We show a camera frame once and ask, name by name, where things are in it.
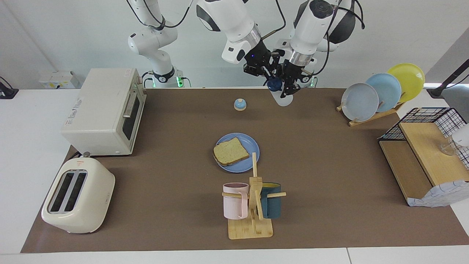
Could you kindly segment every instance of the toaster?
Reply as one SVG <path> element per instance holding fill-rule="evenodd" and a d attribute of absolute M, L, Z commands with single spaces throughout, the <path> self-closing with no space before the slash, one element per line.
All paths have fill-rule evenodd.
<path fill-rule="evenodd" d="M 61 134 L 80 153 L 132 154 L 145 99 L 136 69 L 91 69 Z"/>
<path fill-rule="evenodd" d="M 104 221 L 114 184 L 114 175 L 96 159 L 71 159 L 55 177 L 41 217 L 69 233 L 91 233 Z"/>

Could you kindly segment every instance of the plate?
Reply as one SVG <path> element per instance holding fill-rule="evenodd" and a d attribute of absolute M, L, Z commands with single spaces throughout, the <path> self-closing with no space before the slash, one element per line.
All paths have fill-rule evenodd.
<path fill-rule="evenodd" d="M 395 107 L 401 98 L 401 84 L 389 73 L 378 73 L 371 76 L 366 80 L 367 84 L 371 85 L 379 97 L 379 103 L 383 102 L 378 107 L 377 112 L 385 112 Z"/>
<path fill-rule="evenodd" d="M 231 133 L 228 135 L 224 135 L 217 141 L 217 144 L 220 144 L 224 141 L 228 141 L 230 139 L 233 139 L 234 137 L 237 137 L 239 141 L 241 142 L 241 145 L 246 149 L 246 151 L 249 153 L 249 158 L 244 159 L 242 161 L 238 161 L 234 164 L 228 165 L 228 166 L 222 166 L 220 163 L 218 163 L 217 159 L 215 161 L 217 164 L 223 168 L 226 171 L 233 172 L 233 173 L 241 173 L 245 171 L 249 171 L 252 169 L 252 153 L 256 153 L 256 161 L 259 161 L 259 156 L 260 156 L 260 150 L 259 150 L 259 145 L 257 142 L 250 136 L 243 134 L 243 133 Z"/>
<path fill-rule="evenodd" d="M 424 88 L 425 74 L 417 66 L 411 63 L 401 63 L 390 68 L 387 73 L 396 77 L 401 84 L 402 93 L 405 93 L 399 102 L 407 102 L 414 99 Z"/>
<path fill-rule="evenodd" d="M 341 105 L 342 112 L 348 119 L 363 122 L 378 110 L 379 97 L 371 85 L 358 83 L 345 90 Z"/>

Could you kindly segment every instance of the black metal grid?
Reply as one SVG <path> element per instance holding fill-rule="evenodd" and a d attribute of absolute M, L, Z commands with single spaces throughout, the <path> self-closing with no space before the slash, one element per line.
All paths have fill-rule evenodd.
<path fill-rule="evenodd" d="M 435 123 L 445 138 L 466 125 L 466 121 L 454 108 L 414 108 L 378 140 L 406 140 L 399 123 Z M 469 170 L 469 147 L 456 146 L 456 154 Z"/>

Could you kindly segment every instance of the mug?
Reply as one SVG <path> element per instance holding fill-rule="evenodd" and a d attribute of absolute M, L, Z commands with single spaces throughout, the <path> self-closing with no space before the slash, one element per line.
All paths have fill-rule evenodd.
<path fill-rule="evenodd" d="M 261 205 L 262 214 L 264 218 L 279 218 L 280 217 L 280 197 L 267 198 L 268 194 L 275 194 L 281 192 L 281 185 L 276 182 L 264 182 L 261 191 Z"/>
<path fill-rule="evenodd" d="M 241 194 L 241 198 L 223 197 L 223 215 L 232 220 L 247 218 L 249 184 L 242 182 L 225 183 L 223 192 Z"/>

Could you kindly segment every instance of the yellow plate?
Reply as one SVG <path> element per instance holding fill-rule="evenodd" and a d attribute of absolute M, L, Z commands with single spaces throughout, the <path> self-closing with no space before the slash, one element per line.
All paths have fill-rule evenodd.
<path fill-rule="evenodd" d="M 396 77 L 401 84 L 402 93 L 405 93 L 399 99 L 399 102 L 407 102 L 415 98 L 424 88 L 425 74 L 417 66 L 411 63 L 401 63 L 390 68 L 387 73 Z"/>

